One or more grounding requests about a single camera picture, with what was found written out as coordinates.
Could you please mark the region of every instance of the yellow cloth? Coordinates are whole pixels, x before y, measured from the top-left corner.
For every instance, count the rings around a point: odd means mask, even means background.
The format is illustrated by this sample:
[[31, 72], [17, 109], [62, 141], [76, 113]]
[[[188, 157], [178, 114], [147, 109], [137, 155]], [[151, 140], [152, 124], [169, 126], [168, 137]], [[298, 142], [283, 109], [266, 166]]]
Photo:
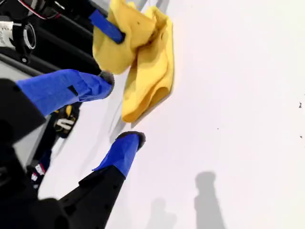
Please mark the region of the yellow cloth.
[[126, 33], [117, 45], [94, 28], [93, 56], [101, 69], [122, 73], [130, 65], [122, 120], [133, 122], [169, 94], [173, 83], [173, 24], [158, 8], [146, 15], [124, 0], [112, 0], [108, 20]]

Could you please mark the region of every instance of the white surface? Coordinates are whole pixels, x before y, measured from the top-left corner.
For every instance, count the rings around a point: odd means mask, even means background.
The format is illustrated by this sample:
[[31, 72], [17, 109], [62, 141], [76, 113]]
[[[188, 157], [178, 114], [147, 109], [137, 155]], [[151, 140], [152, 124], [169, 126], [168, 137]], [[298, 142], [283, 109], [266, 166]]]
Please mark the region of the white surface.
[[[30, 78], [29, 75], [19, 71], [10, 65], [0, 62], [0, 78], [6, 78], [13, 81], [24, 80]], [[42, 137], [42, 131], [44, 130], [44, 125], [38, 127], [36, 130], [25, 136], [23, 139], [18, 141], [15, 145], [16, 154], [22, 164], [22, 166], [28, 165], [32, 157], [34, 156], [34, 151], [36, 150], [40, 138]]]
[[[300, 0], [171, 0], [173, 93], [124, 126], [117, 76], [108, 99], [81, 107], [40, 197], [77, 187], [133, 129], [147, 142], [108, 229], [305, 228], [304, 11]], [[215, 186], [206, 173], [198, 192], [206, 171]]]

